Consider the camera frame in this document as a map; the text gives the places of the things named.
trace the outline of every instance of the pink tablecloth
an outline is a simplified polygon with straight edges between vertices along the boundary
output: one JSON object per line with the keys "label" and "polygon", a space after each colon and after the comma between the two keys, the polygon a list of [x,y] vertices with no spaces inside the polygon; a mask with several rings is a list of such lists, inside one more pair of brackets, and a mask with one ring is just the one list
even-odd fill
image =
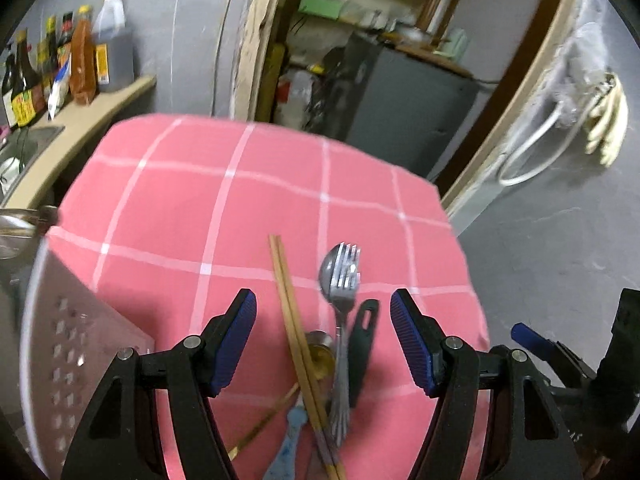
{"label": "pink tablecloth", "polygon": [[[267,236],[281,234],[306,330],[333,333],[316,282],[340,241],[362,247],[358,300],[381,315],[363,393],[342,459],[350,480],[407,478],[434,402],[413,383],[389,316],[408,288],[447,334],[487,349],[487,329],[462,251],[436,189],[401,168],[322,137],[269,124],[143,116],[114,126],[62,204],[50,231],[62,260],[98,296],[167,349],[222,313],[241,287],[258,316],[231,385],[212,400],[224,442],[234,444],[295,382]],[[165,402],[167,468],[183,478]],[[481,401],[478,419],[486,419]],[[484,425],[466,478],[474,478]],[[261,479],[286,428],[285,413],[235,460]],[[297,478],[311,453],[303,433]]]}

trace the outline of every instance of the soy sauce bottle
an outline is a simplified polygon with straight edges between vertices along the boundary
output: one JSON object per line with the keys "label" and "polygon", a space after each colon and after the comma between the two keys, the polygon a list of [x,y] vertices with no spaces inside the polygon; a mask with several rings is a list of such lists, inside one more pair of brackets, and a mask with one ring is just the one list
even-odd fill
{"label": "soy sauce bottle", "polygon": [[74,34],[74,14],[66,12],[62,16],[62,33],[58,40],[58,66],[62,68],[71,53],[71,38]]}
{"label": "soy sauce bottle", "polygon": [[49,68],[53,77],[58,73],[58,40],[56,39],[56,16],[47,18],[47,46],[49,47]]}
{"label": "soy sauce bottle", "polygon": [[20,30],[17,41],[17,74],[11,104],[19,127],[30,126],[47,108],[42,91],[42,78],[33,69],[27,52],[27,30]]}
{"label": "soy sauce bottle", "polygon": [[18,122],[15,120],[14,108],[11,105],[11,95],[14,92],[16,69],[14,54],[11,52],[11,47],[8,48],[9,55],[4,62],[4,79],[2,80],[2,103],[9,128],[14,131],[18,127]]}

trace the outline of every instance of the gray floor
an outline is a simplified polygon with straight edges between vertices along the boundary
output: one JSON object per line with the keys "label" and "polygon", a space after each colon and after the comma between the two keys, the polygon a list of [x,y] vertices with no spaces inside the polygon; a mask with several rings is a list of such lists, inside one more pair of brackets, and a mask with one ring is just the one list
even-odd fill
{"label": "gray floor", "polygon": [[615,10],[605,34],[630,105],[622,152],[604,170],[584,138],[506,190],[460,236],[494,344],[523,321],[596,367],[623,287],[640,288],[640,50]]}

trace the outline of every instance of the blue gripper pad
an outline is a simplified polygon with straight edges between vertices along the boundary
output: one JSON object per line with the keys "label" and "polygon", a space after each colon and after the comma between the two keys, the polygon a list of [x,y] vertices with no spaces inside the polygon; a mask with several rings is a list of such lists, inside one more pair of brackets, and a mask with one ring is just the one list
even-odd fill
{"label": "blue gripper pad", "polygon": [[433,367],[433,354],[428,349],[433,341],[425,340],[418,324],[425,317],[405,289],[396,290],[391,296],[391,322],[396,329],[404,358],[414,378],[414,383],[428,396],[434,396],[438,387]]}
{"label": "blue gripper pad", "polygon": [[249,339],[249,334],[254,326],[257,313],[255,294],[250,290],[244,290],[246,290],[247,294],[239,307],[234,309],[234,305],[232,305],[227,314],[225,314],[225,316],[229,316],[233,313],[233,310],[236,311],[216,351],[214,375],[210,382],[214,396],[219,394],[222,388],[229,386],[242,355],[242,350],[244,350],[244,345]]}
{"label": "blue gripper pad", "polygon": [[554,354],[554,344],[524,323],[513,325],[511,339],[543,361],[549,362]]}

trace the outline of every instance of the plastic jug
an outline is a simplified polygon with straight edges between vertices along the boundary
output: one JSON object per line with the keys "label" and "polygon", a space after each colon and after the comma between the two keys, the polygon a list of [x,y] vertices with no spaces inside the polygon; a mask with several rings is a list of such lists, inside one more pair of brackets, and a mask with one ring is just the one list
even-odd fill
{"label": "plastic jug", "polygon": [[133,83],[133,36],[122,0],[104,0],[92,35],[100,91],[115,92]]}

